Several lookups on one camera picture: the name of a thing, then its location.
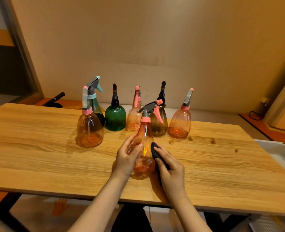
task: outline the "ribbed green bottle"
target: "ribbed green bottle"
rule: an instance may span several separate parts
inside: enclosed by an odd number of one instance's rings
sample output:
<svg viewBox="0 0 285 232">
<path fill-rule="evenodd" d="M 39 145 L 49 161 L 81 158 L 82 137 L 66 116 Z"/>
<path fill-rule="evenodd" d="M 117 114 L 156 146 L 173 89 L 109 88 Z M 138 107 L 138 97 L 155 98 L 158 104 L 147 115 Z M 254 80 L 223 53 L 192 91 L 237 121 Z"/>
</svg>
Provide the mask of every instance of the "ribbed green bottle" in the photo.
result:
<svg viewBox="0 0 285 232">
<path fill-rule="evenodd" d="M 111 106 L 106 109 L 106 129 L 110 131 L 120 131 L 126 125 L 126 112 L 125 109 L 119 105 L 117 96 L 117 85 L 113 85 L 113 99 Z"/>
</svg>

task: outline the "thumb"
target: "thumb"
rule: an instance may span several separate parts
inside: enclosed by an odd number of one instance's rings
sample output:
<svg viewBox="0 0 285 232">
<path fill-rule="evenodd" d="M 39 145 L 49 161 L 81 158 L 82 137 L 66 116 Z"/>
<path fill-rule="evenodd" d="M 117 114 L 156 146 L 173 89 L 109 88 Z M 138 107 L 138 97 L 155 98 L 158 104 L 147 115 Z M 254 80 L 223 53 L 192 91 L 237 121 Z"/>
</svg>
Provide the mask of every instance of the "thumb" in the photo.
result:
<svg viewBox="0 0 285 232">
<path fill-rule="evenodd" d="M 158 166 L 159 166 L 160 174 L 161 174 L 161 175 L 168 173 L 168 170 L 167 170 L 165 164 L 163 163 L 163 161 L 162 161 L 160 158 L 156 158 L 156 163 L 157 163 Z"/>
<path fill-rule="evenodd" d="M 129 157 L 132 161 L 136 161 L 137 158 L 140 156 L 140 153 L 143 150 L 143 144 L 139 144 L 137 147 L 134 148 L 134 150 L 129 154 Z"/>
</svg>

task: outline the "spray bottle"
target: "spray bottle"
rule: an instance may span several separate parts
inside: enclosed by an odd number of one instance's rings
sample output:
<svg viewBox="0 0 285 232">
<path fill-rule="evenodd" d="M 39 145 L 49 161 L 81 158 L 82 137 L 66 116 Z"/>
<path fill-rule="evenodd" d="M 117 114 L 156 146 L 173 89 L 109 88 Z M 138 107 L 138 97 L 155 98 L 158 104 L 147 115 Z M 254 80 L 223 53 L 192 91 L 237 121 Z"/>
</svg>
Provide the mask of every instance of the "spray bottle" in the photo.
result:
<svg viewBox="0 0 285 232">
<path fill-rule="evenodd" d="M 94 89 L 98 89 L 99 91 L 103 92 L 101 86 L 99 85 L 99 79 L 101 77 L 100 76 L 96 76 L 95 78 L 93 78 L 88 84 L 88 99 L 90 101 L 90 106 L 93 110 L 93 112 L 95 113 L 95 115 L 99 118 L 99 120 L 101 121 L 102 126 L 104 126 L 105 124 L 105 117 L 103 115 L 102 109 L 99 106 L 99 103 L 96 99 L 96 93 L 94 92 Z"/>
<path fill-rule="evenodd" d="M 191 113 L 190 110 L 190 98 L 193 92 L 191 88 L 183 102 L 181 108 L 173 115 L 169 124 L 168 134 L 173 138 L 186 138 L 191 129 Z"/>
<path fill-rule="evenodd" d="M 110 131 L 120 131 L 126 125 L 126 112 L 120 105 L 117 95 L 117 85 L 113 84 L 113 99 L 106 109 L 106 128 Z"/>
<path fill-rule="evenodd" d="M 156 118 L 154 113 L 150 114 L 150 119 L 151 119 L 151 130 L 152 130 L 152 134 L 153 136 L 163 136 L 167 129 L 168 129 L 168 123 L 167 123 L 167 117 L 166 117 L 166 113 L 164 108 L 166 107 L 165 104 L 165 85 L 166 82 L 163 81 L 162 82 L 162 86 L 161 86 L 161 92 L 159 94 L 158 100 L 162 100 L 163 103 L 159 105 L 160 107 L 160 116 L 163 120 L 163 124 Z"/>
<path fill-rule="evenodd" d="M 104 131 L 101 122 L 90 107 L 88 87 L 83 87 L 83 109 L 77 123 L 76 144 L 84 148 L 96 147 L 102 143 Z"/>
<path fill-rule="evenodd" d="M 141 156 L 136 161 L 133 169 L 135 172 L 148 173 L 152 172 L 155 169 L 155 160 L 152 158 L 151 153 L 151 143 L 153 142 L 153 135 L 151 132 L 149 114 L 153 112 L 156 115 L 156 118 L 158 118 L 159 121 L 163 123 L 158 106 L 162 103 L 162 100 L 157 100 L 145 105 L 142 109 L 138 111 L 142 112 L 141 125 L 137 132 L 137 136 L 132 141 L 133 144 L 131 144 L 128 151 L 128 154 L 130 154 L 138 144 L 143 144 Z"/>
<path fill-rule="evenodd" d="M 129 115 L 126 120 L 126 127 L 128 130 L 138 131 L 140 127 L 140 119 L 142 114 L 138 112 L 142 108 L 142 98 L 140 95 L 140 87 L 135 87 L 135 95 L 133 98 L 132 109 L 129 110 Z"/>
</svg>

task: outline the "orange wall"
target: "orange wall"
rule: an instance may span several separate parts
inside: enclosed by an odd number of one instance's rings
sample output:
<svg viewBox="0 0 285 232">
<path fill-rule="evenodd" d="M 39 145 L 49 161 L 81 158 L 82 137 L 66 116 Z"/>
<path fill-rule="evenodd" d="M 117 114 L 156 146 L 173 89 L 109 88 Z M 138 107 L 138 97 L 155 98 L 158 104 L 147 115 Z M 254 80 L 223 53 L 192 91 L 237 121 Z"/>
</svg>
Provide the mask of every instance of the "orange wall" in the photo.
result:
<svg viewBox="0 0 285 232">
<path fill-rule="evenodd" d="M 45 97 L 80 100 L 100 75 L 111 101 L 143 103 L 166 80 L 177 108 L 245 113 L 285 84 L 285 0 L 12 0 Z"/>
</svg>

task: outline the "table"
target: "table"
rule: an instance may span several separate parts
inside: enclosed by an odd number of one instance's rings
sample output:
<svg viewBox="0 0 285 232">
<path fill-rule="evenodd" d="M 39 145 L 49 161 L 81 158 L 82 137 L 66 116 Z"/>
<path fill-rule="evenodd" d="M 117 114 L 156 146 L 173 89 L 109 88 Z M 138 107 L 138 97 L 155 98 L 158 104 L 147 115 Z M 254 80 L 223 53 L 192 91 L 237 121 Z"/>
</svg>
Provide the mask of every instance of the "table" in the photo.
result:
<svg viewBox="0 0 285 232">
<path fill-rule="evenodd" d="M 75 143 L 81 111 L 0 106 L 0 190 L 92 199 L 117 149 L 134 132 L 104 129 L 93 149 Z M 186 140 L 155 137 L 185 166 L 187 194 L 200 210 L 285 215 L 285 170 L 237 125 L 192 121 Z M 170 206 L 156 173 L 130 178 L 120 202 Z"/>
</svg>

